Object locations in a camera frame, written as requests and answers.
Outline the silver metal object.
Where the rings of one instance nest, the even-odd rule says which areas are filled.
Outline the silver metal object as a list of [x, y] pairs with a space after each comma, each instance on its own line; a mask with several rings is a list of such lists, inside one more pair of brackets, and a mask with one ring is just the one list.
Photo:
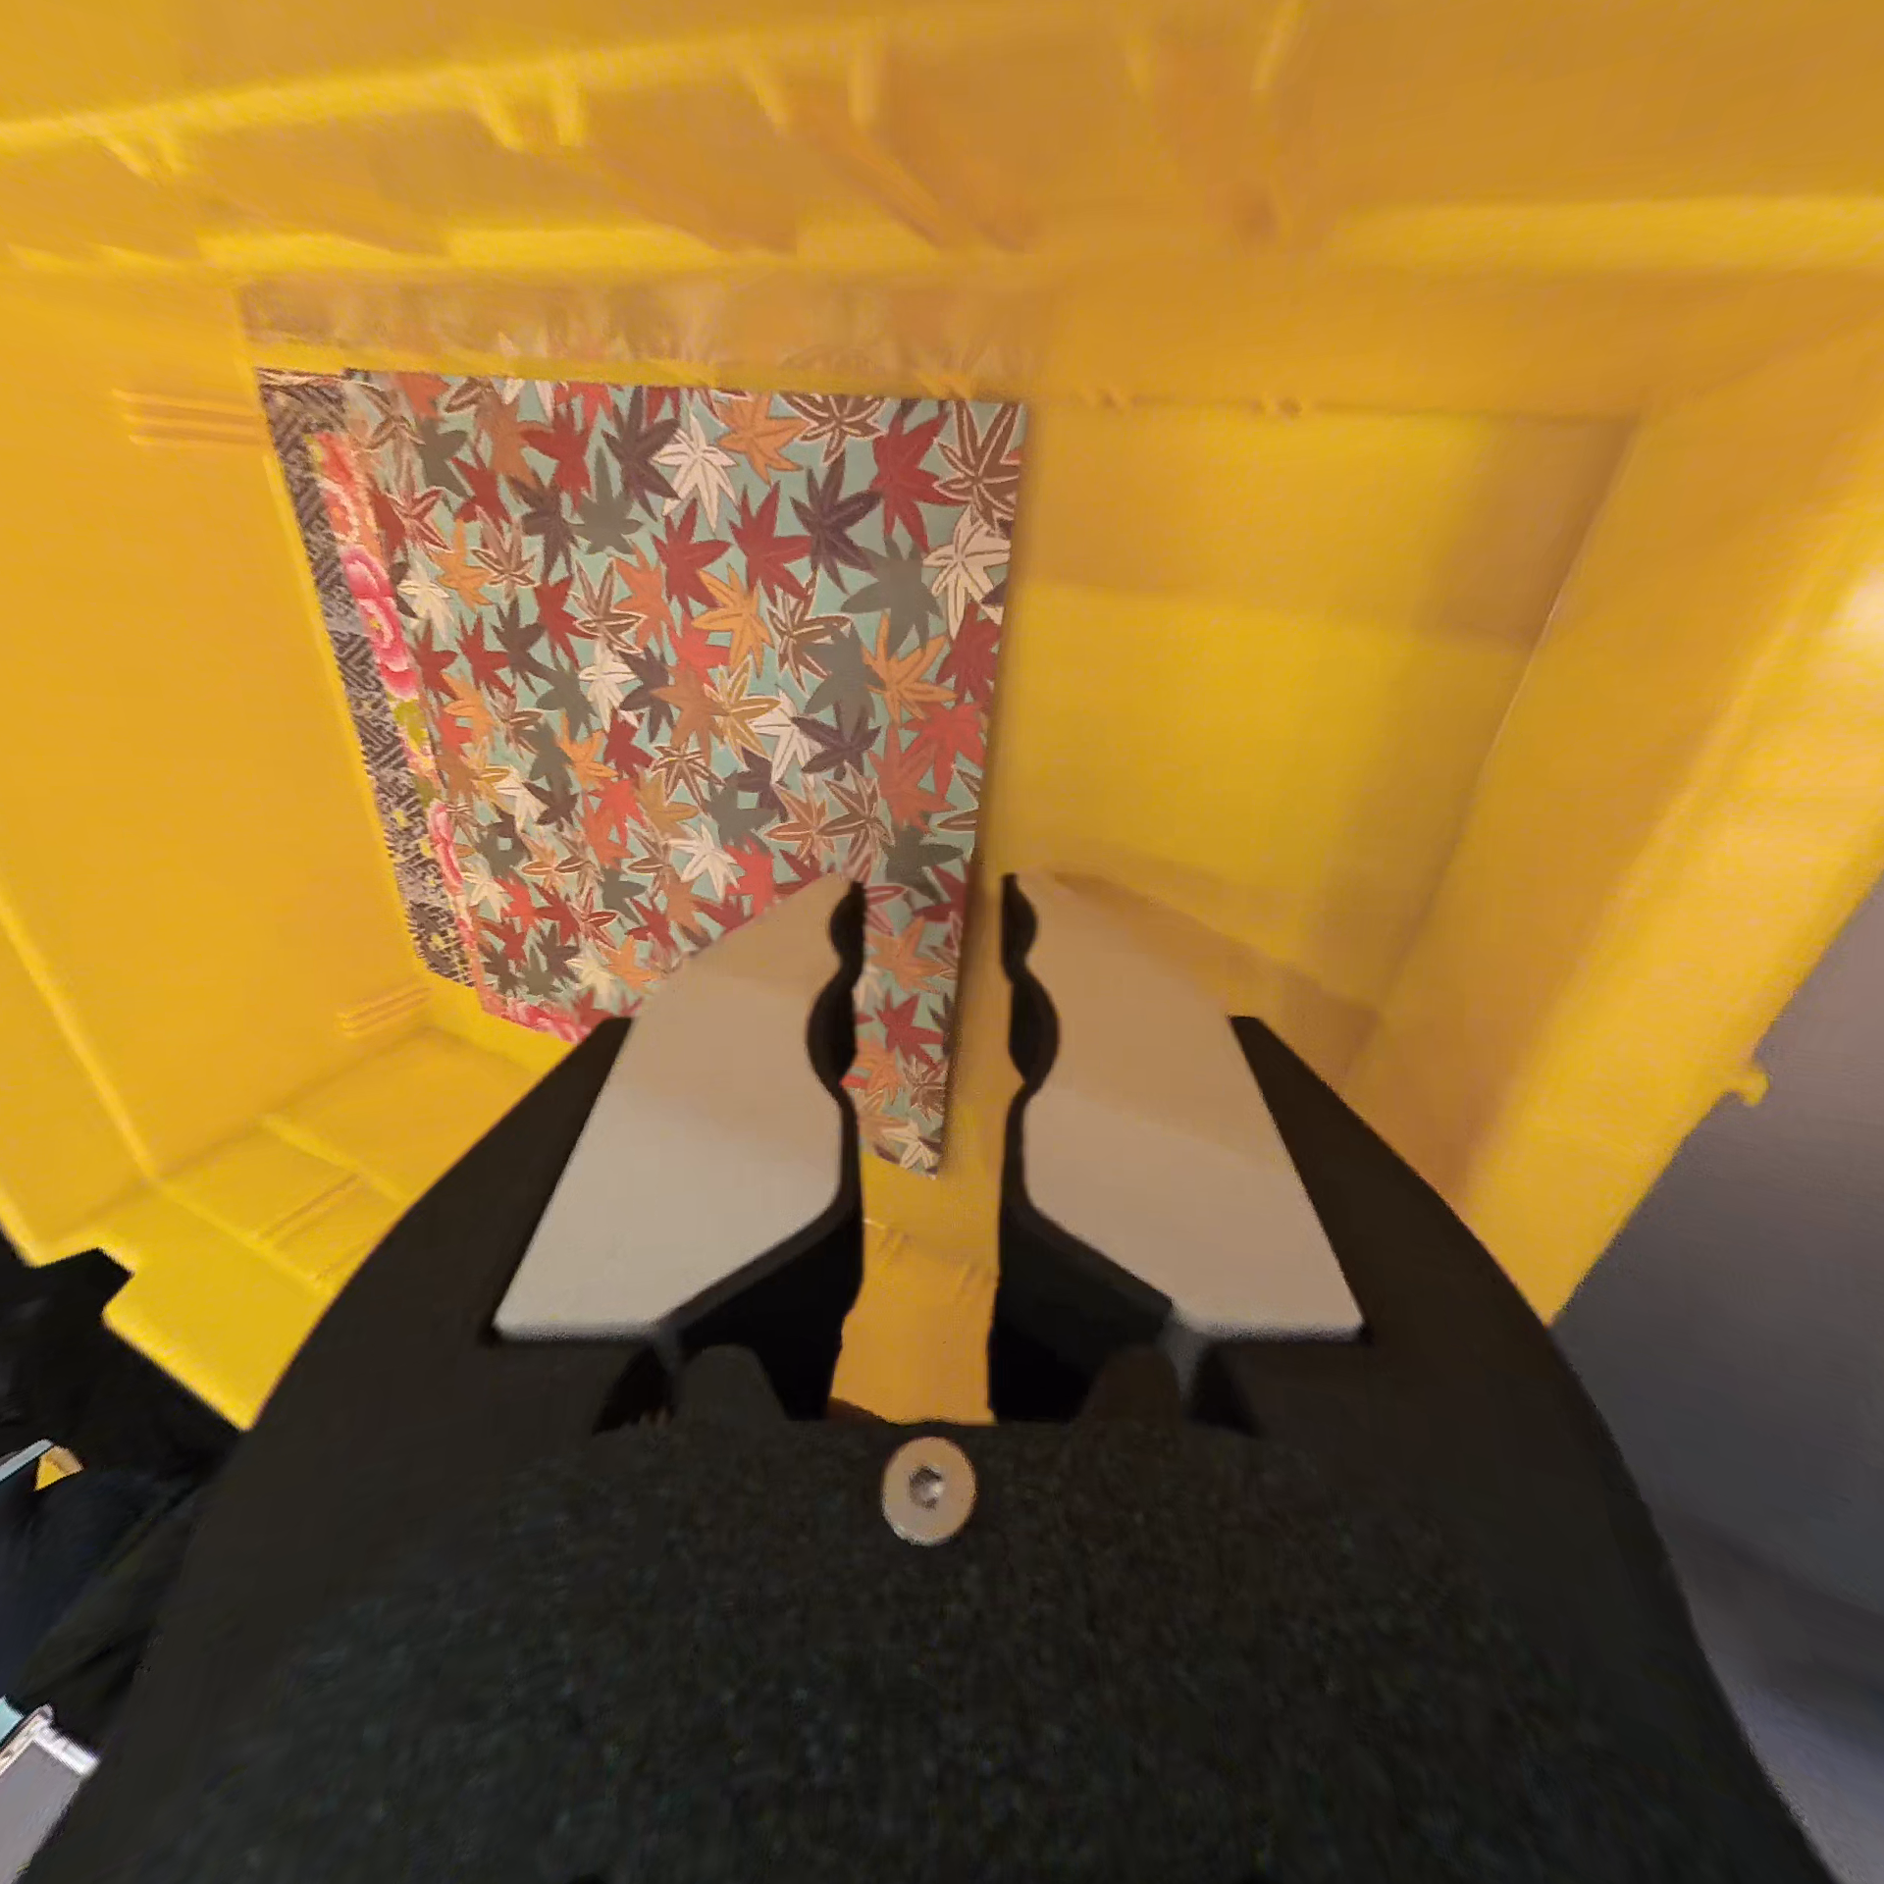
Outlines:
[[12, 1720], [3, 1742], [3, 1883], [22, 1879], [96, 1771], [98, 1757], [61, 1733], [48, 1709]]

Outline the dark cloth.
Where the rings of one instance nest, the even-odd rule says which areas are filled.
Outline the dark cloth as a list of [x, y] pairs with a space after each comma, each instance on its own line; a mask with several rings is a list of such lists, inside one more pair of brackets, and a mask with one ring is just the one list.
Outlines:
[[3, 1692], [104, 1753], [238, 1428], [105, 1327], [130, 1273], [3, 1243]]

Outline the leaf-patterned paper sheet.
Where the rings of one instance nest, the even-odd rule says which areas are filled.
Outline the leaf-patterned paper sheet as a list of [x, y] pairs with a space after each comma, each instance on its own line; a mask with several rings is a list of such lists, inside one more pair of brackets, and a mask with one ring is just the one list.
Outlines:
[[489, 1015], [866, 890], [860, 1138], [936, 1172], [1027, 408], [352, 373]]

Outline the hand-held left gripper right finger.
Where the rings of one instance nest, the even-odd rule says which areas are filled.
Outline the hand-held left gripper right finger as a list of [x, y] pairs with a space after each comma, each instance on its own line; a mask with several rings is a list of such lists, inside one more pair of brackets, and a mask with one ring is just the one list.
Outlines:
[[1366, 1330], [1202, 930], [1116, 886], [999, 890], [1008, 1059], [989, 1408], [1066, 1423], [1116, 1355], [1190, 1399], [1229, 1347]]

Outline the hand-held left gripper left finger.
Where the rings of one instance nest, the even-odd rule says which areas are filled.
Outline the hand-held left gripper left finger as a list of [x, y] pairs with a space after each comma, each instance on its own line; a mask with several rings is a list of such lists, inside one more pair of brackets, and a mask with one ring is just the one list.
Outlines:
[[862, 1280], [855, 1060], [862, 891], [824, 877], [658, 986], [626, 1025], [495, 1306], [523, 1347], [712, 1349], [821, 1423]]

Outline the pink floral paper sheet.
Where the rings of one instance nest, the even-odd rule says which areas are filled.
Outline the pink floral paper sheet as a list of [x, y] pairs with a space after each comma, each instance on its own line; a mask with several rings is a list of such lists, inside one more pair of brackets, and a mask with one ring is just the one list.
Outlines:
[[380, 499], [341, 418], [319, 416], [307, 426], [303, 457], [341, 579], [341, 650], [351, 663], [346, 687], [352, 729], [408, 934], [424, 969], [489, 1012], [476, 925], [458, 880], [458, 821]]

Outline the black patterned paper sheet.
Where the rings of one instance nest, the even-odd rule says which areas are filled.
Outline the black patterned paper sheet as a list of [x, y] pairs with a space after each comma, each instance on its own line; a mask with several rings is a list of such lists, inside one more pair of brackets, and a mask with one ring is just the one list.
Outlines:
[[361, 744], [359, 744], [355, 729], [352, 729], [348, 687], [346, 687], [351, 663], [346, 661], [346, 656], [341, 650], [341, 634], [343, 634], [343, 629], [341, 629], [341, 605], [343, 605], [341, 579], [337, 579], [337, 570], [333, 561], [333, 550], [326, 546], [326, 538], [324, 538], [324, 522], [317, 516], [319, 508], [317, 508], [317, 498], [311, 490], [311, 472], [303, 457], [303, 431], [313, 418], [335, 416], [346, 425], [341, 383], [335, 378], [311, 374], [311, 373], [260, 369], [257, 391], [260, 391], [261, 412], [268, 418], [270, 440], [274, 447], [274, 461], [277, 461], [285, 491], [289, 491], [289, 503], [294, 508], [295, 533], [298, 533], [303, 560], [311, 573], [311, 587], [317, 596], [317, 612], [319, 612], [319, 621], [324, 629], [324, 641], [333, 654], [335, 672], [341, 677], [341, 695], [346, 699], [346, 716], [351, 724], [352, 747], [364, 765]]

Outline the yellow plastic bin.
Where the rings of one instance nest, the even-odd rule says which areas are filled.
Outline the yellow plastic bin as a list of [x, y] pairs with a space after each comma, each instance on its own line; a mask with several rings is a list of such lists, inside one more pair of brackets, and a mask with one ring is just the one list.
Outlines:
[[1027, 408], [1008, 872], [1202, 930], [1553, 1319], [1878, 874], [1878, 6], [5, 6], [5, 1236], [252, 1425], [560, 1046], [408, 937], [257, 373]]

